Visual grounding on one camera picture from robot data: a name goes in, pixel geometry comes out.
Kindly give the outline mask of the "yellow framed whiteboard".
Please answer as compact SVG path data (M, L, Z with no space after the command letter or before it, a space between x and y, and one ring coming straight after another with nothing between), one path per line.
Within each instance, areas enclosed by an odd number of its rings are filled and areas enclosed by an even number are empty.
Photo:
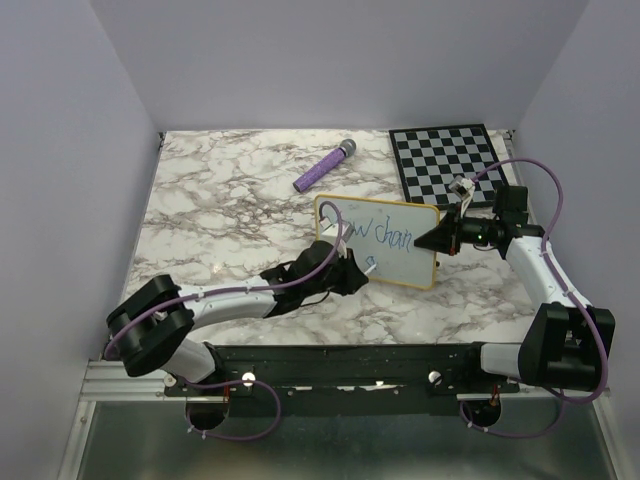
M413 241L439 224L437 207L319 194L314 199L314 214L317 235L322 215L334 222L340 214L352 226L347 247L362 271L377 264L371 279L421 290L434 286L436 253L415 248Z

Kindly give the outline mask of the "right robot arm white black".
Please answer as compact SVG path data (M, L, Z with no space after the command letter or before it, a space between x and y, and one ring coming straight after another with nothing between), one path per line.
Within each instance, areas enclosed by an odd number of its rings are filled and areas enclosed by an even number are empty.
M480 392L500 375L545 389L601 392L615 320L609 310L592 306L568 280L544 229L529 221L527 189L499 187L490 218L467 215L474 191L471 180L458 177L450 189L459 202L415 240L415 247L450 256L464 244L496 249L536 310L521 342L481 344L478 357L460 367L462 384Z

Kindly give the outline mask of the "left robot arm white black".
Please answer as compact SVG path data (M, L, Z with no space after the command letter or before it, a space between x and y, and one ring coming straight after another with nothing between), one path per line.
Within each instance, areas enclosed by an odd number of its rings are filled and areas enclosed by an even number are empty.
M182 378L201 395L222 380L213 348L187 335L238 319L290 313L319 294L353 295L369 282L354 253L313 242L293 261L244 282L215 287L181 287L170 275L153 277L107 317L111 334L104 357L120 360L131 377L162 370Z

